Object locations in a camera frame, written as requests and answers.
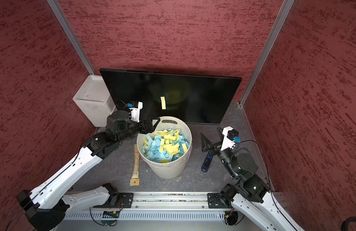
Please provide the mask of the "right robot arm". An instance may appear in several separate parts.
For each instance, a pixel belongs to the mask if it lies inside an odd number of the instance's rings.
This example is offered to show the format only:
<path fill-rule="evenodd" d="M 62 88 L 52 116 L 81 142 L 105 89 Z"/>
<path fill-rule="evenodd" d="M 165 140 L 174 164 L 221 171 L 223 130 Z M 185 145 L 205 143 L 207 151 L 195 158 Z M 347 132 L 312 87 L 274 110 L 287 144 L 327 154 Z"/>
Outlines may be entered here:
<path fill-rule="evenodd" d="M 212 159 L 218 157 L 235 184 L 227 184 L 217 198 L 221 205 L 240 212 L 262 231 L 301 231 L 303 228 L 276 199 L 268 184 L 257 174 L 259 169 L 248 149 L 240 148 L 244 141 L 232 127 L 218 129 L 220 140 L 211 142 L 200 134 L 202 152 L 206 158 L 201 167 L 207 172 Z"/>

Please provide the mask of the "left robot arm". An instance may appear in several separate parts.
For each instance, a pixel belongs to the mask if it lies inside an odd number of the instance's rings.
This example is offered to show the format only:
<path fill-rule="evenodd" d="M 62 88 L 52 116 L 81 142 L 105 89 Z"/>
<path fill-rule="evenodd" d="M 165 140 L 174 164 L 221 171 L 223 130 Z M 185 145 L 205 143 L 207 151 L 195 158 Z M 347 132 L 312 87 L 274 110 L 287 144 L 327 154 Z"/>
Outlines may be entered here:
<path fill-rule="evenodd" d="M 135 122 L 123 110 L 109 115 L 105 131 L 88 138 L 79 152 L 43 184 L 17 195 L 29 223 L 37 231 L 50 231 L 66 216 L 86 208 L 120 206 L 119 192 L 110 183 L 73 196 L 66 192 L 90 169 L 117 150 L 124 140 L 139 133 L 154 132 L 159 122 L 159 117 Z"/>

